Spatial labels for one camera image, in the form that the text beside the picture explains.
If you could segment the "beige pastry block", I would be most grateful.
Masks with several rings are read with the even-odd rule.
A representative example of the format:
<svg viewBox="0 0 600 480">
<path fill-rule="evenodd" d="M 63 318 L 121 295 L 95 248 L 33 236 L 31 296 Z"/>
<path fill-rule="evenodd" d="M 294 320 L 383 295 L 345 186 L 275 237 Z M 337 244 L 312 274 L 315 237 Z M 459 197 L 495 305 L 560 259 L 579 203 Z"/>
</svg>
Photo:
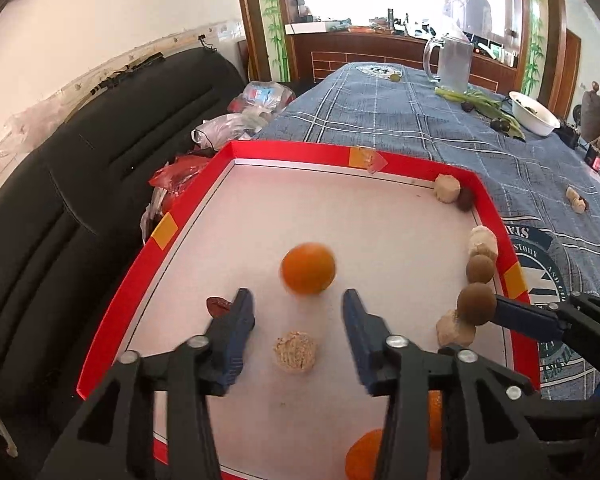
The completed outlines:
<svg viewBox="0 0 600 480">
<path fill-rule="evenodd" d="M 441 203 L 456 202 L 461 190 L 460 181 L 450 174 L 439 174 L 434 180 L 434 196 Z"/>
<path fill-rule="evenodd" d="M 440 348 L 449 344 L 469 347 L 475 340 L 476 326 L 463 321 L 457 310 L 449 310 L 436 323 L 437 340 Z"/>
</svg>

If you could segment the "beige pastry cube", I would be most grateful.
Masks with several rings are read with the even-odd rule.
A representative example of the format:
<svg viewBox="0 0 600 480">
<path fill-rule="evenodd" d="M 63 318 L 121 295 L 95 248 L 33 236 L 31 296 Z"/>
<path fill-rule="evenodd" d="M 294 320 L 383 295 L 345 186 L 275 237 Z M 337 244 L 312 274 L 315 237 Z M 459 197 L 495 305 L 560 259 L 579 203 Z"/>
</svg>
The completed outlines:
<svg viewBox="0 0 600 480">
<path fill-rule="evenodd" d="M 498 239 L 486 226 L 476 226 L 468 238 L 468 256 L 486 256 L 492 262 L 498 260 Z"/>
<path fill-rule="evenodd" d="M 585 211 L 588 210 L 588 203 L 586 200 L 578 193 L 575 188 L 568 186 L 566 189 L 566 199 L 570 203 L 571 209 L 576 214 L 584 214 Z"/>
</svg>

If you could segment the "brown kiwi fruit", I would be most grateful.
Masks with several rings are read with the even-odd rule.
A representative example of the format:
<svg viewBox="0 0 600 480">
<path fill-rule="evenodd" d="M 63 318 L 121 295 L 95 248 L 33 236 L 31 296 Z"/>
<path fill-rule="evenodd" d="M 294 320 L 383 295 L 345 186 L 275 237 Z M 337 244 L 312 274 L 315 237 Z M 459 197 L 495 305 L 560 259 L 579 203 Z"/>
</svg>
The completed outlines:
<svg viewBox="0 0 600 480">
<path fill-rule="evenodd" d="M 483 283 L 472 283 L 464 287 L 457 296 L 458 316 L 466 323 L 480 326 L 490 322 L 496 309 L 496 295 L 492 288 Z"/>
<path fill-rule="evenodd" d="M 495 274 L 495 263 L 486 255 L 473 255 L 466 266 L 466 278 L 469 284 L 488 284 Z"/>
</svg>

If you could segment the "dark red jujube date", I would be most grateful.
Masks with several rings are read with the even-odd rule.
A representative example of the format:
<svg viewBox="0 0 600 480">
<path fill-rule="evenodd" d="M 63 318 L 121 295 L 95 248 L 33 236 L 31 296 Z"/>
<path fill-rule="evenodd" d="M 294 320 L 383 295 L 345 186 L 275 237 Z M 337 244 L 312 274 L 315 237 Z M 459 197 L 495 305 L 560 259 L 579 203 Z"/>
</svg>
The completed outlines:
<svg viewBox="0 0 600 480">
<path fill-rule="evenodd" d="M 206 306 L 212 318 L 220 318 L 230 312 L 232 303 L 222 297 L 213 296 L 207 298 Z"/>
</svg>

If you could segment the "orange tangerine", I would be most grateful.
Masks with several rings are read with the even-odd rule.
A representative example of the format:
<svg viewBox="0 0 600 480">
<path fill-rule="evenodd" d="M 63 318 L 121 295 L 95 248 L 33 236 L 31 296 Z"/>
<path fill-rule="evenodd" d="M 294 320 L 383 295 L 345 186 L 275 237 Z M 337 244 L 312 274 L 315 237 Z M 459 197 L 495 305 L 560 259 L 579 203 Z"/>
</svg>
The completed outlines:
<svg viewBox="0 0 600 480">
<path fill-rule="evenodd" d="M 280 277 L 297 295 L 319 295 L 328 289 L 337 272 L 332 251 L 320 243 L 303 243 L 291 248 L 280 264 Z"/>
<path fill-rule="evenodd" d="M 442 450 L 442 401 L 440 390 L 428 393 L 429 464 L 428 479 L 439 479 Z M 349 480 L 372 480 L 380 451 L 382 430 L 375 429 L 355 441 L 344 460 L 344 474 Z"/>
</svg>

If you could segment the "round beige pastry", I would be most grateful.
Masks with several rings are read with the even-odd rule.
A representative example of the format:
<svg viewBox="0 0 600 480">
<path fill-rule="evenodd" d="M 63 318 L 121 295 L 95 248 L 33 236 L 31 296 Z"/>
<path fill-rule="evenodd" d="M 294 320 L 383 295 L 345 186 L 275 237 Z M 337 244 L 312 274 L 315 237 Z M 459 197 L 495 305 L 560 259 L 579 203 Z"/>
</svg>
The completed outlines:
<svg viewBox="0 0 600 480">
<path fill-rule="evenodd" d="M 273 352 L 276 364 L 288 373 L 306 373 L 317 359 L 317 342 L 307 333 L 289 332 L 276 339 Z"/>
</svg>

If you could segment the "red shallow box lid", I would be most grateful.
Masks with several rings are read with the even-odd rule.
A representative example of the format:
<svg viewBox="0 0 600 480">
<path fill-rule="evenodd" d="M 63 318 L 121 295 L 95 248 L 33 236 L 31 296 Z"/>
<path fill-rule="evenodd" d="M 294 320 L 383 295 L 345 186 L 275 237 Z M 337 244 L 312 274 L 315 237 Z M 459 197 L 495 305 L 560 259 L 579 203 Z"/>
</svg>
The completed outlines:
<svg viewBox="0 0 600 480">
<path fill-rule="evenodd" d="M 384 400 L 358 381 L 341 317 L 355 289 L 390 328 L 436 350 L 474 240 L 491 289 L 526 300 L 500 215 L 472 172 L 368 148 L 235 141 L 171 203 L 100 323 L 81 396 L 114 359 L 202 333 L 215 298 L 253 296 L 256 325 L 230 391 L 209 402 L 229 479 L 340 479 Z"/>
</svg>

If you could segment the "blue plaid tablecloth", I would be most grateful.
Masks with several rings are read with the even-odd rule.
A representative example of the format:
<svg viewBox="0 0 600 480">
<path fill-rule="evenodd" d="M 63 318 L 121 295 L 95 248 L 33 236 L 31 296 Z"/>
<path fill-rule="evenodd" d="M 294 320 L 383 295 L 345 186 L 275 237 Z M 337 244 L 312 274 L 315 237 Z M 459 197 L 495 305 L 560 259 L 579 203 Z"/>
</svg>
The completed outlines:
<svg viewBox="0 0 600 480">
<path fill-rule="evenodd" d="M 567 292 L 600 295 L 600 176 L 582 148 L 557 134 L 524 142 L 492 130 L 434 93 L 420 70 L 392 82 L 350 63 L 303 93 L 257 135 L 260 140 L 370 146 L 465 168 L 486 186 L 539 302 Z M 588 203 L 576 214 L 568 186 Z"/>
</svg>

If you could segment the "black red-label canister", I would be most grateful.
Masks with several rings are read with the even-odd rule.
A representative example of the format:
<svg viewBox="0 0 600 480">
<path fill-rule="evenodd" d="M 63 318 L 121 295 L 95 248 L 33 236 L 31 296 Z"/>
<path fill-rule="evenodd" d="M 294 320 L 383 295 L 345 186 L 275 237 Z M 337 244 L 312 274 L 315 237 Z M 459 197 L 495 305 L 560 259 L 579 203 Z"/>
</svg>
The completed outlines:
<svg viewBox="0 0 600 480">
<path fill-rule="evenodd" d="M 593 145 L 588 147 L 584 156 L 584 162 L 596 172 L 600 171 L 600 150 Z"/>
</svg>

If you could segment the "black pot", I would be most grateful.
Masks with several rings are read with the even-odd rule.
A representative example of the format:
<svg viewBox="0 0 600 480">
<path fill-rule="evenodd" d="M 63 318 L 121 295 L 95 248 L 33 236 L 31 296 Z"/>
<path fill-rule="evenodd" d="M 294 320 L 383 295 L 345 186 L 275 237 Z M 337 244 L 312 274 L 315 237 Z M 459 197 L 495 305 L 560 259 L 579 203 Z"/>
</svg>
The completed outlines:
<svg viewBox="0 0 600 480">
<path fill-rule="evenodd" d="M 568 148 L 571 148 L 572 150 L 575 150 L 580 144 L 580 133 L 568 125 L 562 125 L 559 128 L 556 128 L 554 133 L 558 135 L 558 138 L 562 140 L 563 144 L 566 144 Z"/>
</svg>

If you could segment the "white bowl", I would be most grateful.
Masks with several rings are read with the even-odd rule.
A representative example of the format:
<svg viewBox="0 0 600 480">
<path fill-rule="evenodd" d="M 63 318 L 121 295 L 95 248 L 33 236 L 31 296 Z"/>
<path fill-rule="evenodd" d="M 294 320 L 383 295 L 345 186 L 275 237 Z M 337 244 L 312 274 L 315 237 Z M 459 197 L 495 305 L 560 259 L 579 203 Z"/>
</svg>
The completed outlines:
<svg viewBox="0 0 600 480">
<path fill-rule="evenodd" d="M 540 102 L 523 93 L 511 91 L 513 115 L 518 122 L 536 136 L 546 138 L 560 127 L 560 121 Z"/>
</svg>

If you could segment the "black sofa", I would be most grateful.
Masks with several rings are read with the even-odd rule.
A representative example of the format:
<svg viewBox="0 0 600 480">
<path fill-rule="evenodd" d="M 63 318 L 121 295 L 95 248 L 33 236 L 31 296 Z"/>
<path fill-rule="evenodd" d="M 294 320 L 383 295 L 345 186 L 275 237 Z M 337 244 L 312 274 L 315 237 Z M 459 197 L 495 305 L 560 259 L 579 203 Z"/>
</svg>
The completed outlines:
<svg viewBox="0 0 600 480">
<path fill-rule="evenodd" d="M 17 166 L 0 189 L 0 479 L 32 479 L 80 405 L 82 363 L 142 247 L 150 178 L 244 88 L 204 48 L 156 56 Z"/>
</svg>

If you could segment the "green vegetable leaves pile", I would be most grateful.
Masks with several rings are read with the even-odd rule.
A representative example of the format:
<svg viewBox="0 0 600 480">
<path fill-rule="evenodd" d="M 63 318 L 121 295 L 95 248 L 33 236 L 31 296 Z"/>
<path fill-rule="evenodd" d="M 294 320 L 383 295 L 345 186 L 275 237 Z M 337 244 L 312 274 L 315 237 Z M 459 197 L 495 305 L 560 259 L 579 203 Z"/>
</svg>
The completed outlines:
<svg viewBox="0 0 600 480">
<path fill-rule="evenodd" d="M 480 91 L 457 92 L 444 87 L 434 89 L 437 96 L 450 102 L 457 102 L 466 113 L 476 112 L 489 121 L 490 128 L 509 138 L 524 142 L 526 136 L 521 125 L 512 115 L 503 110 L 503 102 L 489 98 Z"/>
</svg>

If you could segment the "clear glass mug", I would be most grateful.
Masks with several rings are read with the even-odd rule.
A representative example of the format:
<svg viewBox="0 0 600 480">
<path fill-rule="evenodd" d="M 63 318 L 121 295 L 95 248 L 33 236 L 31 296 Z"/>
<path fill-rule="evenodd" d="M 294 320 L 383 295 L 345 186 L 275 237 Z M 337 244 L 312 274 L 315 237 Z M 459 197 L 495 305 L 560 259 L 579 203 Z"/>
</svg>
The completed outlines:
<svg viewBox="0 0 600 480">
<path fill-rule="evenodd" d="M 437 73 L 431 70 L 431 55 L 438 48 Z M 430 38 L 424 47 L 422 66 L 427 78 L 439 86 L 465 93 L 468 90 L 472 44 L 466 38 Z"/>
</svg>

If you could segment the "plastic bags pile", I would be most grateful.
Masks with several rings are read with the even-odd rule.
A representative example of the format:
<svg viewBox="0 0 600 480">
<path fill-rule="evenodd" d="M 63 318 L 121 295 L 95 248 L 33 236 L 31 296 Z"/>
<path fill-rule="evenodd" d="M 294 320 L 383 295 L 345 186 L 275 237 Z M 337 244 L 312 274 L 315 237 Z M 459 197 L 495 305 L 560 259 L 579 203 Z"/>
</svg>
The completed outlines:
<svg viewBox="0 0 600 480">
<path fill-rule="evenodd" d="M 143 243 L 216 153 L 230 141 L 251 140 L 295 98 L 294 90 L 279 82 L 251 81 L 230 101 L 226 114 L 193 128 L 193 151 L 176 155 L 148 181 L 154 190 L 140 217 Z"/>
</svg>

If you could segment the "wooden cabinet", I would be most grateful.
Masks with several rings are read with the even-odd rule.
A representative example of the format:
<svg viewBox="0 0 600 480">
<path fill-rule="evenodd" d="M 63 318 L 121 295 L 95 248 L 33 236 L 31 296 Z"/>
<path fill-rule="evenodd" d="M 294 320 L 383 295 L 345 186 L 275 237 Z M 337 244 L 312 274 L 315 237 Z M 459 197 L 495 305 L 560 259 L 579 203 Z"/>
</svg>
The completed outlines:
<svg viewBox="0 0 600 480">
<path fill-rule="evenodd" d="M 426 41 L 376 32 L 311 32 L 286 37 L 293 80 L 320 82 L 348 63 L 393 63 L 423 70 Z M 469 82 L 507 94 L 518 91 L 522 70 L 475 53 Z"/>
</svg>

